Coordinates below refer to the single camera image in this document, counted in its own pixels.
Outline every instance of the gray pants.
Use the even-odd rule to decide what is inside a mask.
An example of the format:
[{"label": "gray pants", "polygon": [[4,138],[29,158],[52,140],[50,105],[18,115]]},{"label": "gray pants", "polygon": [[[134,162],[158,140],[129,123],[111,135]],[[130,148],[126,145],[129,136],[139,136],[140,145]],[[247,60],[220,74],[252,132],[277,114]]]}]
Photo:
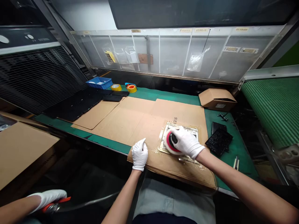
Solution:
[{"label": "gray pants", "polygon": [[145,178],[139,192],[134,218],[139,214],[156,212],[184,216],[198,224],[216,223],[215,205],[211,197],[187,193]]}]

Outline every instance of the white glove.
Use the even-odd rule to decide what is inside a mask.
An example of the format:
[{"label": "white glove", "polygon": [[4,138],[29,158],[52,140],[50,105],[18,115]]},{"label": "white glove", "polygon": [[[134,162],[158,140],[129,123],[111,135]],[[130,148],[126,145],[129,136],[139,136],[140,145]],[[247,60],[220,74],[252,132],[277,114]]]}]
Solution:
[{"label": "white glove", "polygon": [[195,159],[197,155],[205,148],[199,143],[193,134],[186,131],[182,126],[179,127],[179,130],[172,128],[171,132],[178,139],[178,142],[173,144],[174,147],[182,153],[190,156],[192,159]]},{"label": "white glove", "polygon": [[67,197],[67,193],[65,190],[48,190],[48,191],[44,191],[42,193],[34,193],[29,196],[33,196],[33,195],[40,196],[40,205],[33,212],[45,207],[46,205],[48,205],[54,201],[57,201],[58,199]]},{"label": "white glove", "polygon": [[132,147],[132,157],[133,157],[133,169],[134,170],[144,170],[144,166],[147,161],[147,156],[149,152],[145,144],[145,138],[137,142]]}]

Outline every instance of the blue plastic bin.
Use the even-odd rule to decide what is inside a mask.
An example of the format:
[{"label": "blue plastic bin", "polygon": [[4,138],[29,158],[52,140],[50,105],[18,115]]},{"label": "blue plastic bin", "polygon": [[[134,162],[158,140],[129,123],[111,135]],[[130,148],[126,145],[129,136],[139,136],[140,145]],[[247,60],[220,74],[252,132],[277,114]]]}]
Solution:
[{"label": "blue plastic bin", "polygon": [[112,80],[109,78],[95,77],[86,82],[90,87],[99,88],[99,89],[107,89],[113,85]]}]

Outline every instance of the yellow tape roll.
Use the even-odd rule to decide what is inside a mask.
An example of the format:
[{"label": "yellow tape roll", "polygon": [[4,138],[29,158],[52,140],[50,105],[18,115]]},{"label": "yellow tape roll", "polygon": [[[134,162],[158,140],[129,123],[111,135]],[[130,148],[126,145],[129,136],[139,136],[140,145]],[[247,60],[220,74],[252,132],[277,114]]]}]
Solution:
[{"label": "yellow tape roll", "polygon": [[133,93],[133,92],[136,92],[137,91],[137,88],[135,85],[128,85],[127,86],[127,90],[130,92],[130,93]]},{"label": "yellow tape roll", "polygon": [[121,91],[122,90],[120,84],[113,84],[111,86],[111,89],[114,90],[114,91]]}]

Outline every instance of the ventilation grille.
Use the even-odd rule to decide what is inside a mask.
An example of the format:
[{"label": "ventilation grille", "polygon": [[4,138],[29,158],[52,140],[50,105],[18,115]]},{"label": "ventilation grille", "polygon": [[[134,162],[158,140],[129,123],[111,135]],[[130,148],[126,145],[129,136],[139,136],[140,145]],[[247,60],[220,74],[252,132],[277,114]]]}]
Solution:
[{"label": "ventilation grille", "polygon": [[33,114],[87,86],[61,47],[0,56],[0,98]]}]

